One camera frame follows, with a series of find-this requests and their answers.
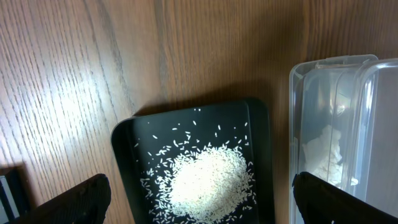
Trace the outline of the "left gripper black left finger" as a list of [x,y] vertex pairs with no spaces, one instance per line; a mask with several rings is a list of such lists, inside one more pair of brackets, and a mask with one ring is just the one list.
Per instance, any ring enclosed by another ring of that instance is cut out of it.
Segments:
[[12,223],[103,224],[110,203],[109,180],[105,174],[96,174]]

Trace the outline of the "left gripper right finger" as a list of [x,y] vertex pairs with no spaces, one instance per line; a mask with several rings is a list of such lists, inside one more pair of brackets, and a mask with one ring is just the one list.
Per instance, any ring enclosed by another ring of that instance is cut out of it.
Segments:
[[293,195],[305,223],[397,223],[383,212],[309,172],[295,175]]

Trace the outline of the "white tissue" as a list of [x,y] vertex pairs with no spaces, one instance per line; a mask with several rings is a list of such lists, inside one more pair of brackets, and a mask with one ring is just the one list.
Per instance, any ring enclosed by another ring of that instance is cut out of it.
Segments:
[[301,132],[300,155],[301,172],[328,182],[335,187],[343,187],[343,168],[345,162],[346,131],[336,129],[330,124],[304,126]]

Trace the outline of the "pile of white rice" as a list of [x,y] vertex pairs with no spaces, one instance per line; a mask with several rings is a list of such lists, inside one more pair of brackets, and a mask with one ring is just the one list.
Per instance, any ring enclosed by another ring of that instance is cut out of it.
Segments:
[[192,108],[133,122],[149,223],[238,223],[256,205],[245,108]]

